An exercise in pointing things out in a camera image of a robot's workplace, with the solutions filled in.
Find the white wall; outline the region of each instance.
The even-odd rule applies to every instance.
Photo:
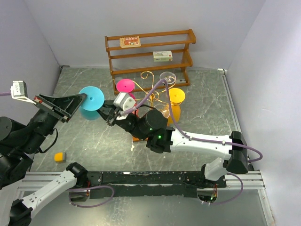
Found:
[[[60,65],[108,66],[104,36],[192,28],[194,66],[228,68],[264,0],[25,0]]]
[[[301,1],[264,4],[227,75],[278,226],[301,224]]]
[[[52,94],[59,75],[55,57],[23,0],[0,0],[0,92],[10,91],[13,80],[24,80],[28,96]],[[22,123],[37,108],[0,97],[0,116]]]

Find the yellow sponge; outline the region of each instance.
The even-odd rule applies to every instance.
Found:
[[[67,154],[65,152],[59,152],[55,154],[55,161],[56,162],[65,162]]]

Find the small cardboard box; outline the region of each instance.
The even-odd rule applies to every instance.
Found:
[[[154,62],[173,60],[173,54],[171,51],[154,51],[153,56],[154,56]]]

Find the wooden rack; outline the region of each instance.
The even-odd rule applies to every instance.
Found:
[[[124,37],[139,36],[141,46],[132,48],[122,48],[119,44],[119,39]],[[113,79],[114,94],[118,94],[114,83],[115,75],[125,73],[135,73],[144,71],[154,71],[162,69],[180,68],[184,77],[185,83],[178,83],[175,86],[189,86],[190,80],[187,75],[186,67],[192,66],[192,59],[189,54],[189,44],[196,43],[196,37],[192,29],[175,32],[157,32],[145,34],[131,34],[121,36],[105,36],[105,47],[109,57],[110,73]],[[173,49],[172,45],[183,48]],[[171,62],[154,62],[153,52],[163,50],[162,47],[171,46],[173,53],[173,61]],[[122,54],[113,55],[112,51],[122,52]],[[144,87],[145,90],[151,90],[151,87]],[[140,89],[134,89],[133,92],[139,92]]]

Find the marble tabletop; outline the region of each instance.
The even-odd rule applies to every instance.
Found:
[[[174,72],[177,78],[181,74]],[[155,72],[155,81],[161,72]],[[208,135],[229,135],[235,130],[234,120],[222,76],[214,70],[188,70],[190,86],[180,87],[186,94],[181,104],[180,127],[189,132]],[[126,74],[141,86],[151,85],[151,78],[142,80],[140,73]],[[106,100],[112,100],[112,78],[109,69],[64,67],[54,96],[78,94],[86,86],[99,87]],[[143,92],[134,93],[137,98]],[[118,126],[109,127],[101,118],[85,120],[77,111],[68,123],[58,123],[58,141],[46,154],[36,154],[31,171],[63,171],[78,162],[89,171],[173,171],[200,170],[216,157],[191,152],[158,154],[145,147],[145,142],[132,142],[132,137]],[[48,136],[42,145],[47,148],[54,140]],[[66,152],[66,163],[56,163],[54,155]]]

